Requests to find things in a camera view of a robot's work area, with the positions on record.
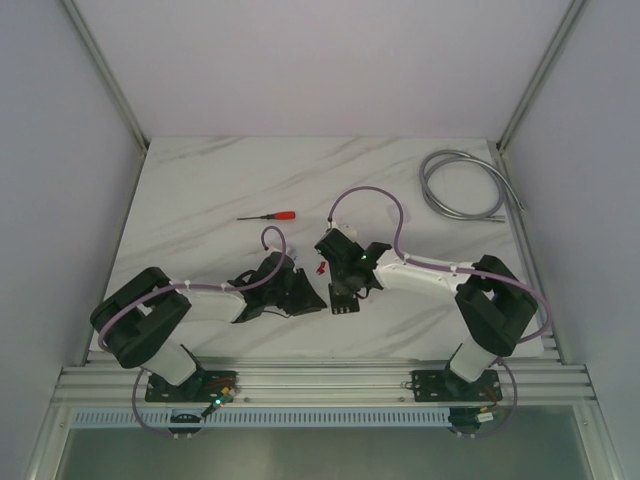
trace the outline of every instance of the white wall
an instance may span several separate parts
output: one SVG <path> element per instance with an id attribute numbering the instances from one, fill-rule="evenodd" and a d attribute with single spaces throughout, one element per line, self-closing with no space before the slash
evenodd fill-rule
<path id="1" fill-rule="evenodd" d="M 510 159 L 574 360 L 640 478 L 640 2 L 591 2 Z"/>
<path id="2" fill-rule="evenodd" d="M 138 154 L 57 2 L 0 7 L 0 476 L 87 340 Z"/>
<path id="3" fill-rule="evenodd" d="M 568 0 L 77 0 L 157 135 L 498 139 Z"/>

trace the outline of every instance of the red part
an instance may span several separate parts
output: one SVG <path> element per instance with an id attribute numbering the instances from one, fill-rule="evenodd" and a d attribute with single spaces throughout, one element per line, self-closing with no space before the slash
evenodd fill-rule
<path id="1" fill-rule="evenodd" d="M 275 220 L 293 220 L 296 218 L 296 212 L 278 212 L 274 214 Z"/>

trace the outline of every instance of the gray hose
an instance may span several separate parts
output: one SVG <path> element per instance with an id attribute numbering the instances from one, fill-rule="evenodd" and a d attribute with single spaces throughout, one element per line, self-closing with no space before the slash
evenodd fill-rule
<path id="1" fill-rule="evenodd" d="M 427 170 L 429 163 L 432 160 L 435 160 L 437 157 L 445 157 L 441 160 L 436 160 L 432 163 L 432 165 Z M 496 185 L 498 189 L 498 201 L 496 204 L 489 208 L 488 210 L 469 214 L 460 212 L 458 210 L 454 210 L 451 207 L 445 205 L 434 193 L 433 190 L 429 187 L 429 179 L 438 170 L 440 167 L 444 167 L 450 163 L 456 162 L 467 162 L 473 163 L 482 167 L 491 177 L 493 183 Z M 495 215 L 495 213 L 500 210 L 504 200 L 507 196 L 506 192 L 509 192 L 511 198 L 516 203 L 518 208 L 524 210 L 524 205 L 516 195 L 516 192 L 513 190 L 513 187 L 509 183 L 509 181 L 502 175 L 493 165 L 484 160 L 480 160 L 478 157 L 475 157 L 467 152 L 463 152 L 460 150 L 438 150 L 437 152 L 433 152 L 427 158 L 425 158 L 420 164 L 420 184 L 422 185 L 422 196 L 424 201 L 433 209 L 435 212 L 440 215 L 453 218 L 454 220 L 481 220 L 486 222 L 504 222 L 505 218 L 502 215 Z"/>

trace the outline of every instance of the red screwdriver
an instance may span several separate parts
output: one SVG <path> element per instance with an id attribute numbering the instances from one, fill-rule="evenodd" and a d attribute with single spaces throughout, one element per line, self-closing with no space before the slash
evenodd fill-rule
<path id="1" fill-rule="evenodd" d="M 238 218 L 238 220 L 293 220 L 296 218 L 296 212 L 277 212 L 270 213 L 269 215 L 262 215 L 261 217 L 243 217 Z"/>

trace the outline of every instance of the white marble table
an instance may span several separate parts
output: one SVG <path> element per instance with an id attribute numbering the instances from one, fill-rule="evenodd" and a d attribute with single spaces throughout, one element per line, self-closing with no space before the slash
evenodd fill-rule
<path id="1" fill-rule="evenodd" d="M 442 148 L 491 161 L 482 139 L 155 138 L 108 295 L 148 266 L 179 280 L 235 278 L 264 258 L 259 237 L 269 224 L 235 219 L 295 210 L 295 221 L 277 225 L 296 250 L 297 265 L 328 304 L 329 274 L 315 273 L 322 259 L 313 246 L 325 231 L 333 200 L 356 185 L 379 186 L 400 199 L 407 220 L 401 238 L 405 251 L 451 261 L 492 254 L 523 279 L 508 223 L 449 220 L 424 204 L 418 166 Z M 484 210 L 496 198 L 491 180 L 473 165 L 446 166 L 432 182 L 445 202 L 466 211 Z M 391 243 L 397 212 L 385 197 L 359 192 L 343 201 L 335 220 L 355 227 L 363 246 Z M 278 245 L 275 235 L 271 239 Z M 374 290 L 352 315 L 334 316 L 329 309 L 289 319 L 265 314 L 240 325 L 204 320 L 208 308 L 207 302 L 196 302 L 172 336 L 197 355 L 444 360 L 468 335 L 453 302 L 401 291 Z M 537 328 L 534 323 L 528 333 Z M 97 349 L 95 339 L 92 349 Z M 518 346 L 514 356 L 535 357 L 542 351 L 537 339 Z"/>

